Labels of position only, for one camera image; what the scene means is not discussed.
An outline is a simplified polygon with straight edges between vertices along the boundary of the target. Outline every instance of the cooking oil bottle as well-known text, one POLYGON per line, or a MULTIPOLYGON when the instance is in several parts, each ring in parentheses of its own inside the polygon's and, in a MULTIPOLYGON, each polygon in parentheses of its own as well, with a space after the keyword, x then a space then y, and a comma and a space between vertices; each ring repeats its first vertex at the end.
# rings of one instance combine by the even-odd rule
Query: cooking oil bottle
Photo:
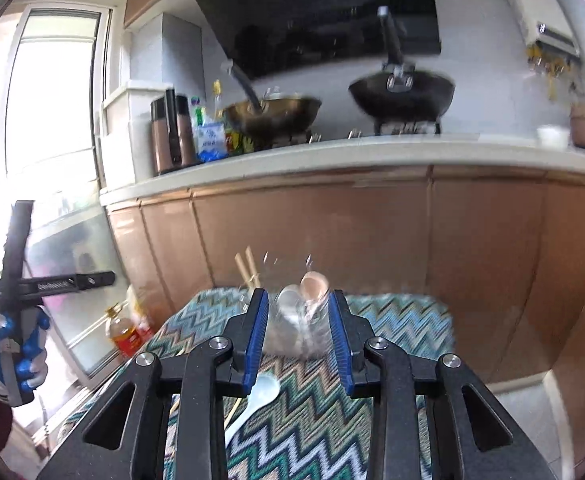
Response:
POLYGON ((106 335, 124 357, 130 358, 141 348, 143 340, 132 320, 122 314, 122 309, 120 304, 116 304, 106 310, 106 335))
POLYGON ((149 339, 152 339, 152 337, 155 335, 155 332, 152 329, 148 316, 141 308, 139 300, 137 300, 137 295, 135 294, 132 285, 128 286, 128 290, 126 292, 126 303, 128 304, 128 313, 130 314, 130 319, 134 323, 141 340, 145 343, 149 339))
POLYGON ((221 105, 221 81, 218 79, 212 84, 212 93, 214 94, 214 120, 221 121, 226 133, 226 149, 228 155, 241 155, 244 150, 242 135, 235 131, 230 124, 224 119, 223 106, 221 105))

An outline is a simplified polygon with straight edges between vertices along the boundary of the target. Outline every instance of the white countertop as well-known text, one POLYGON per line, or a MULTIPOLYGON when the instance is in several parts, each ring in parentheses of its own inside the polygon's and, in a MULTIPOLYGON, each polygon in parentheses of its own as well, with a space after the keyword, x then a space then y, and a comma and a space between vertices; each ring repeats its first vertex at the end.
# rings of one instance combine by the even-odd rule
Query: white countertop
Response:
POLYGON ((498 136, 480 136, 478 140, 450 140, 445 136, 329 140, 201 164, 132 186, 106 190, 100 201, 106 206, 176 189, 285 173, 424 164, 517 166, 585 174, 585 150, 551 150, 527 139, 498 136))

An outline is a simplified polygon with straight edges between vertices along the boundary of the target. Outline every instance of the sliding glass door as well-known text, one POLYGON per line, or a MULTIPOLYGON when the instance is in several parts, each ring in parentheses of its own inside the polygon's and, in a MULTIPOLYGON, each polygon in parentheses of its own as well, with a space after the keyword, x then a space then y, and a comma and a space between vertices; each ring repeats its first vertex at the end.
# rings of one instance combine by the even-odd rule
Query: sliding glass door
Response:
POLYGON ((128 282, 99 204, 95 138, 104 98, 110 11, 29 6, 16 29, 6 93, 10 200, 35 200, 27 272, 113 270, 114 286, 45 300, 53 339, 79 381, 92 386, 120 363, 104 311, 128 282))

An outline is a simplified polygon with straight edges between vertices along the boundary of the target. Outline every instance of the red label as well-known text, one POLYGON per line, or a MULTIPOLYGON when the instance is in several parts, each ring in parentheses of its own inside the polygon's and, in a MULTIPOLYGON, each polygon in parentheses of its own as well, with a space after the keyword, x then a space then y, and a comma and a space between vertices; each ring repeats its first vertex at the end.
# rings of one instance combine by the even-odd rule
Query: red label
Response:
POLYGON ((143 345, 143 339, 141 339, 136 330, 130 330, 126 335, 118 337, 113 341, 124 357, 132 357, 141 348, 141 345, 143 345))
POLYGON ((152 339, 152 337, 155 335, 155 332, 146 321, 142 321, 137 325, 137 332, 139 332, 139 335, 144 343, 148 339, 152 339))

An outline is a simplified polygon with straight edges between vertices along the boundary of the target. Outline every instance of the chopsticks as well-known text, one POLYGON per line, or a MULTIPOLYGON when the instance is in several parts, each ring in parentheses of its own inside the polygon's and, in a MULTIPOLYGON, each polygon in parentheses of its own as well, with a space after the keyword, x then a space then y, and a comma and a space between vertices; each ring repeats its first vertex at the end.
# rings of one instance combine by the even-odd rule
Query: chopsticks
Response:
POLYGON ((252 249, 250 246, 246 247, 246 259, 248 260, 248 267, 250 268, 250 274, 246 269, 246 264, 240 253, 235 254, 235 262, 239 268, 239 274, 244 280, 248 290, 252 292, 255 288, 261 288, 261 281, 259 280, 259 273, 256 270, 255 257, 253 256, 252 249))

